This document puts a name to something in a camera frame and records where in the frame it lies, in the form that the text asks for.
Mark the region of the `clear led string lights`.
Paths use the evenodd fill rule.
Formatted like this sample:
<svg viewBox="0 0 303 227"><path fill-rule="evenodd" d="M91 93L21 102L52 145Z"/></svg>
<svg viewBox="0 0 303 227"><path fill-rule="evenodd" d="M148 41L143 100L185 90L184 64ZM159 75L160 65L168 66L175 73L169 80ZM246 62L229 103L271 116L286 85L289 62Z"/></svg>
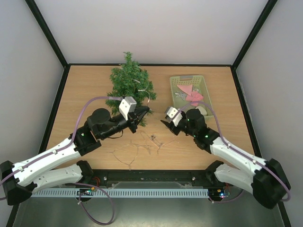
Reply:
<svg viewBox="0 0 303 227"><path fill-rule="evenodd" d="M148 106L152 112L145 117L136 133L129 130L104 141L104 148L95 152L90 160L97 169L180 170L184 158L181 138L175 137L160 122L164 111L172 104L169 79L185 71L185 67L147 66L157 98Z"/></svg>

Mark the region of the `small green christmas tree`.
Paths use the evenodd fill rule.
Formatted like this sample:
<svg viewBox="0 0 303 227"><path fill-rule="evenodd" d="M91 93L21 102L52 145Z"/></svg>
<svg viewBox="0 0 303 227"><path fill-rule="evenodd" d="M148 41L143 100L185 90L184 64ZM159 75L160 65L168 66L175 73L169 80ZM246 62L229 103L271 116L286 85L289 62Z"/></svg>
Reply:
<svg viewBox="0 0 303 227"><path fill-rule="evenodd" d="M110 80L113 86L107 96L131 96L137 102L138 107L156 100L157 93L154 92L148 71L142 69L139 62L133 60L131 52L125 52L124 59L125 63L111 69Z"/></svg>

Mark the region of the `light green plastic basket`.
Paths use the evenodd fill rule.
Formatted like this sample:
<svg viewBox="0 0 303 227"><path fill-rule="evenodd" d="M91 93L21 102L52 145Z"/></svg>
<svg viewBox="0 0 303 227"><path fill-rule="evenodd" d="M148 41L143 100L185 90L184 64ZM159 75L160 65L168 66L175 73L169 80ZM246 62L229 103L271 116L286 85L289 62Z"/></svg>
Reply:
<svg viewBox="0 0 303 227"><path fill-rule="evenodd" d="M211 106L211 100L202 75L172 76L169 79L173 100L173 107L183 109L198 109L206 120L213 117L213 113L205 105Z"/></svg>

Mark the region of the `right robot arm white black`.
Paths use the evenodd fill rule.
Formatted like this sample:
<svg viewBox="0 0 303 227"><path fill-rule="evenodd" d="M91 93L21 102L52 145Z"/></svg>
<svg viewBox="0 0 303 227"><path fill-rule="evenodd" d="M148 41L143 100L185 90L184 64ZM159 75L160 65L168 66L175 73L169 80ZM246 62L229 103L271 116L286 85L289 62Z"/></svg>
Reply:
<svg viewBox="0 0 303 227"><path fill-rule="evenodd" d="M290 199L290 183L281 164L252 155L230 143L220 130L213 130L205 123L204 116L197 109L187 112L168 107L163 124L178 135L180 132L193 137L201 150L218 156L225 161L210 165L206 179L211 185L219 182L232 184L251 193L263 207L272 209L280 201Z"/></svg>

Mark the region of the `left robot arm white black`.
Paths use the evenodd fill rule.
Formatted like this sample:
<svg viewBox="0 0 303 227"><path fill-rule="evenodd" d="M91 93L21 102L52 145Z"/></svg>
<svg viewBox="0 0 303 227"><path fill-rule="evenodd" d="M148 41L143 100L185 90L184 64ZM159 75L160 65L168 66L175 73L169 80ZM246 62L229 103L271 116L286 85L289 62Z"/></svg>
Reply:
<svg viewBox="0 0 303 227"><path fill-rule="evenodd" d="M84 156L101 146L101 140L129 128L136 132L137 126L149 112L149 107L137 107L126 117L121 113L112 117L107 109L99 108L57 146L28 160L0 165L0 179L7 204L17 205L29 199L33 193L66 183L89 183L93 170L87 161L78 161L66 168L59 165Z"/></svg>

